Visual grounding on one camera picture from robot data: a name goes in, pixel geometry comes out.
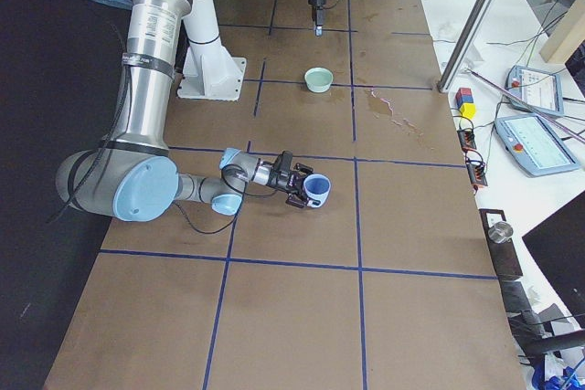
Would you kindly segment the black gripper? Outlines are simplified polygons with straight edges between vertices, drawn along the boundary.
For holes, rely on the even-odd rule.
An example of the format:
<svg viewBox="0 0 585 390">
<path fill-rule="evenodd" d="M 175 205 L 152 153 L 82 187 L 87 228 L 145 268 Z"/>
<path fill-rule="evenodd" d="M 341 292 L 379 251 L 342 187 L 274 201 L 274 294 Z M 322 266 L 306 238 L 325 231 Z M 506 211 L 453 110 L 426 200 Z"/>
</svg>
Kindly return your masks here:
<svg viewBox="0 0 585 390">
<path fill-rule="evenodd" d="M 313 167 L 302 163 L 297 163 L 288 173 L 279 172 L 273 164 L 266 185 L 272 189 L 286 193 L 302 193 L 305 176 L 313 173 Z M 289 194 L 286 204 L 297 208 L 318 208 L 322 205 L 322 200 L 320 198 L 300 197 L 295 194 Z"/>
<path fill-rule="evenodd" d="M 323 34 L 324 7 L 326 0 L 308 0 L 313 11 L 314 34 L 320 37 Z"/>
</svg>

